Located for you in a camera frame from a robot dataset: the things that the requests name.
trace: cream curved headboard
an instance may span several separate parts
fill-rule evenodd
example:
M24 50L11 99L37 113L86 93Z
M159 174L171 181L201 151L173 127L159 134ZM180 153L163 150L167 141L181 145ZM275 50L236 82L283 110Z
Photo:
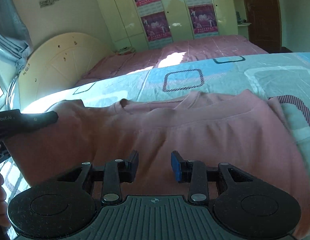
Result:
M65 33L42 44L19 76L21 110L44 96L73 87L102 58L114 54L84 33Z

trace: shelf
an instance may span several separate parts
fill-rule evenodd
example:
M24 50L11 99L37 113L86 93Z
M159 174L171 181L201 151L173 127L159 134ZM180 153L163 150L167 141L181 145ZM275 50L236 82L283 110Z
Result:
M243 27L243 26L249 26L249 25L251 25L251 23L238 24L237 26L238 26L238 27Z

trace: pink sweatshirt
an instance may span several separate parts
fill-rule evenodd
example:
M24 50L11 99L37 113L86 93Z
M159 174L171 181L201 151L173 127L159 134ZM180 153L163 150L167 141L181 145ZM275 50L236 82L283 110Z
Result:
M122 185L124 195L187 195L189 185L179 185L170 166L177 150L208 166L231 163L291 194L302 210L294 235L310 234L310 181L276 98L263 101L249 90L237 96L192 91L165 102L122 99L85 108L75 100L49 110L58 113L56 124L5 141L30 185L84 161L99 166L125 159L134 149L139 167L135 181Z

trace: silver bolt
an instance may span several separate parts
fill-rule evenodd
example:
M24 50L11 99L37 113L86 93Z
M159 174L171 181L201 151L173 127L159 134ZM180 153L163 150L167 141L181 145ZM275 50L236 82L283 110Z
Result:
M192 200L199 202L199 201L204 201L206 199L206 196L204 194L197 193L197 194L193 194L191 198Z
M110 193L110 194L106 194L104 195L103 199L105 201L109 201L109 202L113 202L119 199L119 196L117 194L114 193Z

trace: wooden door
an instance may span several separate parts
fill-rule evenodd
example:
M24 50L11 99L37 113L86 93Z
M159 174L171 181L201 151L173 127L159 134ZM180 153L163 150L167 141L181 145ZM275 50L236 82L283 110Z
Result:
M269 53L282 47L281 17L278 0L246 0L249 40Z

